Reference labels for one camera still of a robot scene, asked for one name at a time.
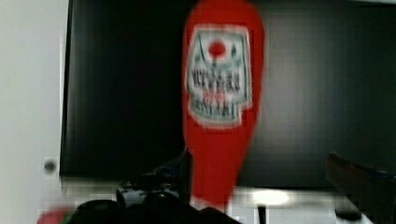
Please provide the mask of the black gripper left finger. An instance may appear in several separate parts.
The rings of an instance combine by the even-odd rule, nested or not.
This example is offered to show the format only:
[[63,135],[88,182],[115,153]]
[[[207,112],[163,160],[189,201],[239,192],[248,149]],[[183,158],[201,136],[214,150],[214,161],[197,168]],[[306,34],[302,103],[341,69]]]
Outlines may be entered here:
[[82,203],[65,224],[241,224],[210,205],[191,206],[187,149],[169,161],[139,153],[130,159],[90,157],[78,168],[88,178],[116,181],[115,197]]

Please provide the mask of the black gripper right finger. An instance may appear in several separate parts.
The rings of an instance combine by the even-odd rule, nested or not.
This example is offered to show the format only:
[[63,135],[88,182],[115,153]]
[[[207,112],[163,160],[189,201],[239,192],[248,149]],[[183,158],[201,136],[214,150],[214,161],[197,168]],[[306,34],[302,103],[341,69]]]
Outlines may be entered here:
[[336,153],[326,160],[329,182],[373,224],[395,224],[395,175],[354,163]]

